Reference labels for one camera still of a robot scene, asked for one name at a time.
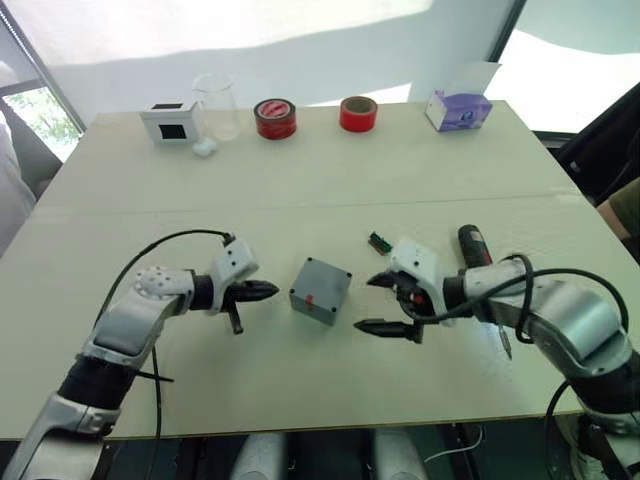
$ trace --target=gray box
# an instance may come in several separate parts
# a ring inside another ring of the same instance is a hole
[[[333,325],[350,284],[351,273],[309,257],[289,290],[291,306],[327,325]]]

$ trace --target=red roll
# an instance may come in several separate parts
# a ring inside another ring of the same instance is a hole
[[[258,133],[269,140],[280,140],[296,131],[296,106],[282,98],[270,98],[253,109]]]
[[[350,132],[368,132],[376,123],[378,104],[367,97],[345,98],[340,104],[340,125]]]

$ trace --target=tissue box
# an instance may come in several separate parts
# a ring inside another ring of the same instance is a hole
[[[425,114],[439,132],[480,128],[491,111],[491,102],[484,95],[476,93],[458,93],[444,96],[436,90]]]

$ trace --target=floor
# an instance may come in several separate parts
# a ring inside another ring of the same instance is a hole
[[[478,434],[479,424],[465,425],[471,443]],[[484,441],[473,451],[473,462],[482,480],[539,480],[548,479],[542,421],[538,419],[493,421],[482,423]],[[421,457],[426,458],[445,450],[436,426],[407,428]],[[361,462],[363,431],[329,430],[293,434],[297,446],[296,466],[289,480],[354,480],[367,478]],[[214,437],[203,445],[198,464],[197,480],[228,479],[235,458],[244,442],[243,436]],[[163,440],[154,480],[178,479],[177,461],[181,440]],[[566,444],[559,437],[552,438],[552,461],[558,468],[554,480],[573,480],[568,466]],[[115,457],[108,480],[144,479],[151,457],[152,442],[136,440],[114,442]],[[0,443],[0,471],[9,461],[15,443]],[[450,458],[440,457],[427,464],[430,480],[454,480]]]

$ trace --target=red label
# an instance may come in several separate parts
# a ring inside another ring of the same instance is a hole
[[[291,107],[281,100],[269,100],[258,107],[258,113],[264,118],[282,118],[289,114]]]

